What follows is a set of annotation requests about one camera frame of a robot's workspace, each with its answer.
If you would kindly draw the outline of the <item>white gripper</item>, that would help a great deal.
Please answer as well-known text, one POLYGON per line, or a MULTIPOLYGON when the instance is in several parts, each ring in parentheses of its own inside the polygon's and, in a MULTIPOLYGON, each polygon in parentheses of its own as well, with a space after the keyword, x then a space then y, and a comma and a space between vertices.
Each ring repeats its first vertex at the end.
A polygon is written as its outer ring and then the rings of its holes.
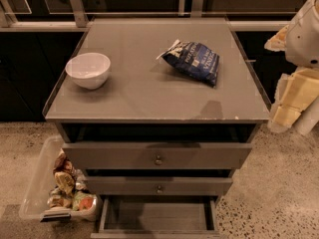
POLYGON ((319 97, 319 0, 307 0, 290 21, 267 40, 264 48, 284 52, 286 60, 296 66, 291 74, 282 74, 271 106, 268 128, 285 132, 319 97))

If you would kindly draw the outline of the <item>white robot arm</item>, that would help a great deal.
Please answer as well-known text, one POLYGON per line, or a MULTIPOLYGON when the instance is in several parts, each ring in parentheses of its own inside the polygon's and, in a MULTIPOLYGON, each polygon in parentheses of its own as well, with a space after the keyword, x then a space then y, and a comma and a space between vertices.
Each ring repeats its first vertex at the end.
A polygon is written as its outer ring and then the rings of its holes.
POLYGON ((319 0, 307 0, 264 48, 284 51, 296 66, 294 73, 278 80, 267 126, 277 133, 294 126, 305 135, 319 121, 319 0))

